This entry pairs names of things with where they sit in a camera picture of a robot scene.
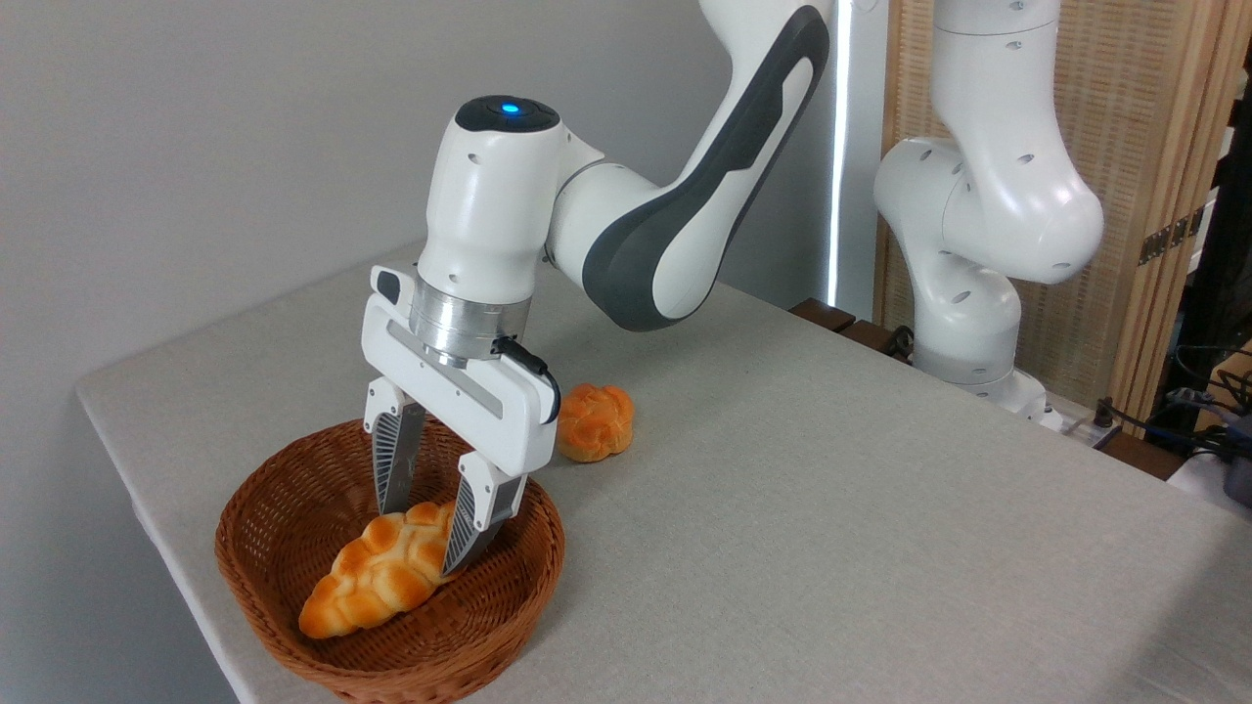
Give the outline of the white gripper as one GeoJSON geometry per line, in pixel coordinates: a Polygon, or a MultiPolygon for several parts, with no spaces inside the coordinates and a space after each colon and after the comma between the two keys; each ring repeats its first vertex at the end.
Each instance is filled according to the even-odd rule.
{"type": "Polygon", "coordinates": [[[545,375],[533,375],[507,356],[470,360],[463,370],[442,365],[409,331],[413,277],[376,266],[371,287],[361,344],[381,377],[368,387],[363,422],[372,438],[379,514],[411,507],[424,411],[475,448],[458,462],[461,479],[442,570],[451,576],[475,562],[518,514],[527,474],[552,458],[556,395],[545,375]]]}

